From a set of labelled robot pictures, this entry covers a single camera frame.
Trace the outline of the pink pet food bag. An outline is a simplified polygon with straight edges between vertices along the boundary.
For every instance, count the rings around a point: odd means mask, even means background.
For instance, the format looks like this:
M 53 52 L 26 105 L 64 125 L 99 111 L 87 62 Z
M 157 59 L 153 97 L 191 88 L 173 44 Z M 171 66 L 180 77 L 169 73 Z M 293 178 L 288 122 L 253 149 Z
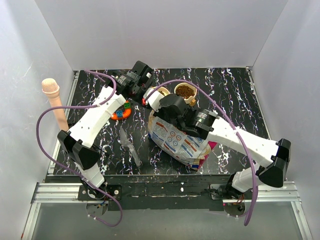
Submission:
M 148 117 L 148 134 L 154 143 L 172 158 L 195 171 L 208 159 L 216 142 L 192 137 L 172 124 L 155 116 L 152 110 Z

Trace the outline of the clear plastic scoop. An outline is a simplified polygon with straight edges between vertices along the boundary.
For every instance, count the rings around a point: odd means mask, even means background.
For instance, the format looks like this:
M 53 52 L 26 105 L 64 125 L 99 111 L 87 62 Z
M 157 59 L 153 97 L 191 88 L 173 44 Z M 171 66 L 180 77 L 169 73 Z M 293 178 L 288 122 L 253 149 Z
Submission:
M 129 141 L 128 136 L 124 129 L 120 126 L 119 129 L 120 132 L 120 143 L 123 147 L 127 147 L 134 158 L 134 162 L 137 167 L 140 167 L 142 165 L 142 161 L 140 160 L 137 151 L 135 150 L 133 144 Z

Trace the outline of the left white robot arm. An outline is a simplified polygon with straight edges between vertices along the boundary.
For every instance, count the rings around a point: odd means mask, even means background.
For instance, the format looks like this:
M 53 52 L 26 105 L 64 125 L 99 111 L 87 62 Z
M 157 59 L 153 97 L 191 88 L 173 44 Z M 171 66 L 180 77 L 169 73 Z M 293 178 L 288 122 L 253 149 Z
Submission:
M 106 196 L 106 180 L 98 166 L 100 153 L 94 141 L 107 121 L 128 99 L 141 102 L 152 84 L 153 69 L 137 61 L 128 71 L 112 71 L 110 77 L 81 119 L 68 131 L 61 130 L 57 138 L 62 149 L 75 163 L 88 195 L 101 200 Z

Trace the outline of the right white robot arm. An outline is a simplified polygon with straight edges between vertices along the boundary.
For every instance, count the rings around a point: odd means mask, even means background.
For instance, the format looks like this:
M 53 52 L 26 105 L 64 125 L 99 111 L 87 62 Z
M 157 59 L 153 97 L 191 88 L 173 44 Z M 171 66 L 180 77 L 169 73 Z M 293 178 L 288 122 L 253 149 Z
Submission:
M 189 160 L 196 152 L 193 144 L 210 142 L 224 145 L 254 160 L 253 168 L 232 174 L 215 192 L 237 199 L 254 186 L 265 184 L 281 188 L 290 162 L 291 142 L 274 141 L 234 127 L 218 114 L 188 105 L 174 93 L 163 95 L 150 88 L 142 103 L 152 109 L 153 141 L 179 161 Z

